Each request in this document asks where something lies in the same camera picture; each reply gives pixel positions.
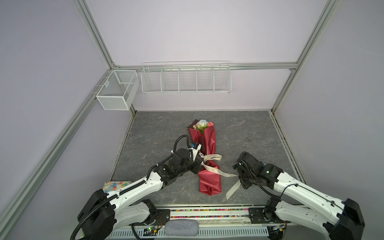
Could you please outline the red wrapping paper sheet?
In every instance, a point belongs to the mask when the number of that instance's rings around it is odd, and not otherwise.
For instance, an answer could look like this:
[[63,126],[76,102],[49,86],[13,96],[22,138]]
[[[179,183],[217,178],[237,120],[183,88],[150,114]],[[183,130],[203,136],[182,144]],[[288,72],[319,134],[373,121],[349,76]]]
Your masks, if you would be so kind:
[[221,176],[215,173],[219,170],[215,159],[216,153],[216,132],[212,122],[207,120],[194,120],[188,126],[188,131],[193,142],[202,145],[200,153],[204,156],[204,162],[198,172],[200,179],[199,191],[208,196],[214,196],[222,192]]

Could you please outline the cream ribbon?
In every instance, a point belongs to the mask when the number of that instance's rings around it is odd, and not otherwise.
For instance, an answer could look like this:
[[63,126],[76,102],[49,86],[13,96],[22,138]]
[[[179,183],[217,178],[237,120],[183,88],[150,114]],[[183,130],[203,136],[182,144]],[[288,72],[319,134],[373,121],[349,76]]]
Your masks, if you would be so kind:
[[201,163],[202,167],[198,172],[200,193],[208,196],[221,194],[221,177],[239,178],[239,176],[236,174],[226,173],[220,169],[217,161],[222,160],[222,155],[204,155],[203,153],[199,153],[199,157],[203,159]]

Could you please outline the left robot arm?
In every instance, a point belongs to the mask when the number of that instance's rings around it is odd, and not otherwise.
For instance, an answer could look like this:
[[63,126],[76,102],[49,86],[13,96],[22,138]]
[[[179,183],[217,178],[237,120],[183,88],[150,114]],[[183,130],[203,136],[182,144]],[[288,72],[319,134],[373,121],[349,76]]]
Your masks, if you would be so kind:
[[70,238],[83,231],[85,240],[104,240],[118,228],[156,220],[157,208],[145,197],[174,183],[187,172],[197,174],[204,159],[201,145],[192,142],[187,149],[173,149],[164,161],[152,166],[147,175],[119,190],[95,191],[79,213],[78,225]]

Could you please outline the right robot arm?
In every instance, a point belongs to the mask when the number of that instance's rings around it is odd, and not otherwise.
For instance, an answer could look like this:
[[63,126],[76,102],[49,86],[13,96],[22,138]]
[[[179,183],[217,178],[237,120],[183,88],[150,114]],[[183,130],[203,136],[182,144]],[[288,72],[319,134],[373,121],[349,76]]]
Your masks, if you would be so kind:
[[330,240],[360,240],[365,221],[359,204],[321,193],[273,164],[264,164],[242,152],[233,169],[244,189],[256,185],[277,192],[270,194],[259,214],[269,223],[291,222],[324,234]]

